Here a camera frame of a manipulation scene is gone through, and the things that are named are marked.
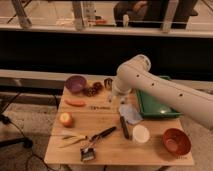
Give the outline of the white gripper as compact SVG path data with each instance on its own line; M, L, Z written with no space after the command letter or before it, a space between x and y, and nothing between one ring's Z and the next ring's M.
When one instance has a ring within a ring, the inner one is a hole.
M123 82L117 81L112 84L112 93L115 96L122 96L120 98L120 103L121 104L126 104L127 103L127 95L130 93L131 88L124 84ZM111 103L113 101L113 94L109 94L107 97L107 101Z

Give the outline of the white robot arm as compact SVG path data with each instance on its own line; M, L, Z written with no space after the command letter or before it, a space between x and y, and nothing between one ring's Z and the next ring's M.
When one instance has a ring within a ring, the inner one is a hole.
M151 74L150 68L151 62L143 54L122 63L113 79L108 101L114 96L125 101L132 89L139 89L213 131L213 95L162 79Z

